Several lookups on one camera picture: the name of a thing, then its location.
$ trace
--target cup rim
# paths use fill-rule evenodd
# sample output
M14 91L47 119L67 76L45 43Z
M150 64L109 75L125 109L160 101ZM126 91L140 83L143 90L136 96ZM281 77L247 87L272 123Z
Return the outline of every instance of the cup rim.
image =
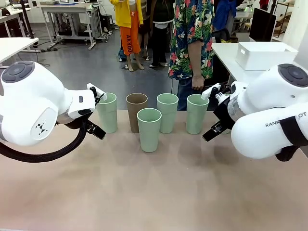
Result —
M142 102L142 103L131 103L131 102L129 102L129 101L127 100L128 96L130 96L130 95L135 95L135 94L144 95L144 96L146 97L146 100L145 100L144 102ZM142 93L131 93L131 94L129 94L128 96L126 97L126 102L128 102L128 103L130 103L130 104L132 104L132 105L140 105L140 104L143 104L143 103L145 103L145 102L148 101L148 97L147 97L145 94L142 94Z
M192 103L191 101L189 101L189 103L191 103L192 105L195 105L195 106L205 106L205 105L208 105L208 104L210 103L210 100L209 100L209 98L208 98L208 99L207 99L207 103L205 103L205 104L195 104L195 103Z
M161 101L158 100L158 97L161 96L161 95L174 95L174 96L177 98L177 101L174 102L174 103L163 103L163 102L161 102ZM164 104L164 105L173 105L173 104L176 104L176 103L179 102L178 96L176 96L175 94L172 94L172 93L162 93L162 94L160 94L160 95L157 96L156 100L157 100L158 102L160 102L161 104Z
M112 95L114 95L114 96L115 96L115 99L112 100L111 102L108 102L108 103L101 103L101 101L99 101L98 104L110 104L110 103L113 103L114 101L116 101L116 95L115 95L115 94L110 93L110 92L106 92L106 94L112 94Z
M151 122L149 122L149 121L144 121L144 120L140 119L139 116L138 116L139 112L141 112L141 111L143 111L143 110L146 110L146 109L153 109L153 110L155 110L155 111L158 111L159 114L160 114L160 117L159 117L157 120L151 121ZM157 122L158 120L160 120L161 118L162 118L162 113L161 113L159 110L157 110L157 109L155 109L155 108L151 108L151 107L143 108L143 109L141 109L140 111L138 111L138 113L137 113L137 119L140 120L140 121L142 121L142 122L144 122L144 123L155 123L155 122Z

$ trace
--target orange shorts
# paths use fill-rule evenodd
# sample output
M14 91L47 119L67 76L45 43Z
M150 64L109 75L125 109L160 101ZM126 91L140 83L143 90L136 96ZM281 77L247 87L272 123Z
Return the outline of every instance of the orange shorts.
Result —
M140 46L138 42L138 12L131 12L131 28L120 27L122 46L125 55L130 55L132 53L138 54L140 52Z

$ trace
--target white plastic bin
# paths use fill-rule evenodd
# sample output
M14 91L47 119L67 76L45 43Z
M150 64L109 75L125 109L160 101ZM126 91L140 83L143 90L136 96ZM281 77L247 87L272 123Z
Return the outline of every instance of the white plastic bin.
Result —
M246 71L266 71L291 64L298 51L282 42L240 42L236 62Z

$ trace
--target black jacket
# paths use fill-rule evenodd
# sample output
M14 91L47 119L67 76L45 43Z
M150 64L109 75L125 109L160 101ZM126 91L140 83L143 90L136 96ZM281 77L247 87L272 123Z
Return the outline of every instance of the black jacket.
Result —
M153 13L153 22L168 22L173 20L173 3L175 0L156 0Z

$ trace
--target brown cup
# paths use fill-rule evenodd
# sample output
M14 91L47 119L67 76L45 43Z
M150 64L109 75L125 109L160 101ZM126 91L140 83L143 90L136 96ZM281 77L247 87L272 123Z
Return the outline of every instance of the brown cup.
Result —
M137 113L148 107L148 97L141 93L133 93L126 97L130 129L133 133L139 133Z

